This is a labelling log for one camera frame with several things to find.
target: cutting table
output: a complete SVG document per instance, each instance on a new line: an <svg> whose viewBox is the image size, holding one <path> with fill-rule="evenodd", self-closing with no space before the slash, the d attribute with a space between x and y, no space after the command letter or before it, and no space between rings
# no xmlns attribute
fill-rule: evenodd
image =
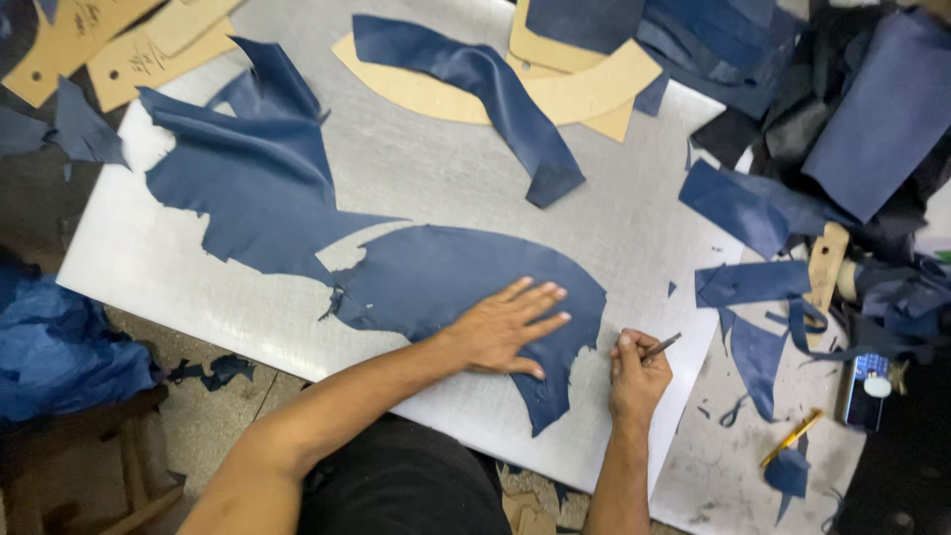
<svg viewBox="0 0 951 535"><path fill-rule="evenodd" d="M651 515L699 534L772 531L780 497L763 483L758 464L811 406L831 409L838 377L829 375L834 365L798 369L805 357L790 344L776 386L779 422L767 424L751 406L732 428L715 421L745 389L723 350L716 311L695 306L693 271L735 264L743 247L680 204L677 194L689 134L724 107L671 83L656 118L633 114L623 145L580 125L559 129L588 182L541 210L524 200L529 176L492 128L399 108L366 88L330 50L350 31L351 14L366 12L504 53L513 9L505 0L251 0L232 14L239 35L279 42L332 110L323 137L339 208L408 220L368 228L319 251L329 268L354 265L360 244L394 228L431 223L555 248L608 292L598 347L582 349L573 366L572 408L540 436L532 438L525 405L505 376L462 373L394 412L591 492L611 429L608 349L621 327L659 338L679 331L683 338L668 350L673 381L651 424ZM234 52L161 91L203 105L248 66ZM317 281L262 275L206 254L207 216L164 208L146 188L145 171L174 147L173 136L153 127L138 101L119 133L132 171L103 168L59 274L61 285L314 382L406 344L395 333L353 330L333 316L319 321L331 289ZM669 297L671 281L678 289ZM756 308L740 313L762 316ZM810 490L794 501L777 532L816 532L835 509L821 492L832 485L845 491L864 440L832 422L809 435Z"/></svg>

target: left hand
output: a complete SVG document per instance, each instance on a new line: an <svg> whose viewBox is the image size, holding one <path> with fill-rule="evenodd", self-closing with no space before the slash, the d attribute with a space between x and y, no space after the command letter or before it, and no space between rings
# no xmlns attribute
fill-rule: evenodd
<svg viewBox="0 0 951 535"><path fill-rule="evenodd" d="M452 348L463 365L490 373L529 373L545 378L545 370L531 359L516 356L522 346L547 336L568 323L572 316L559 312L533 320L568 296L568 291L548 282L533 287L531 277L518 279L496 295L489 296L435 338Z"/></svg>

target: concrete floor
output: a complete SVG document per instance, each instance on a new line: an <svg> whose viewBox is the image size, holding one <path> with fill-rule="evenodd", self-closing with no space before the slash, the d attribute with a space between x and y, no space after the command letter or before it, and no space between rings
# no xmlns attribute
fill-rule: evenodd
<svg viewBox="0 0 951 535"><path fill-rule="evenodd" d="M207 370L211 360L229 352L118 308L106 307L106 312L116 328L147 342L159 366L175 367L186 358L191 363L205 365ZM170 385L168 399L162 404L161 420L150 422L157 427L149 433L150 442L161 444L152 444L150 450L162 457L156 461L156 470L167 468L187 476L184 499L145 526L142 532L146 535L174 533L244 428L294 397L303 386L303 379L260 364L255 367L254 381L238 376L215 392L208 392L194 379ZM571 492L559 510L554 485L547 478L530 470L513 475L507 466L499 475L506 492L534 492L558 525L581 529L591 500L589 495ZM652 524L650 532L654 535L683 533L658 523Z"/></svg>

